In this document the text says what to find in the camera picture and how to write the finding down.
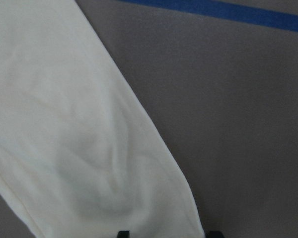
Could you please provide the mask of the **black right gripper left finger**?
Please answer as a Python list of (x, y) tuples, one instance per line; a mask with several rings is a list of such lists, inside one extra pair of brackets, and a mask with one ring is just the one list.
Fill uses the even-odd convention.
[(118, 231), (117, 238), (130, 238), (130, 231)]

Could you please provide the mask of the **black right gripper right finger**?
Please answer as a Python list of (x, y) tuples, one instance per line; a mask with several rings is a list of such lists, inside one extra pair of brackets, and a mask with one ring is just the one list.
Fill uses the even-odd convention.
[(207, 238), (222, 238), (222, 232), (220, 231), (209, 231)]

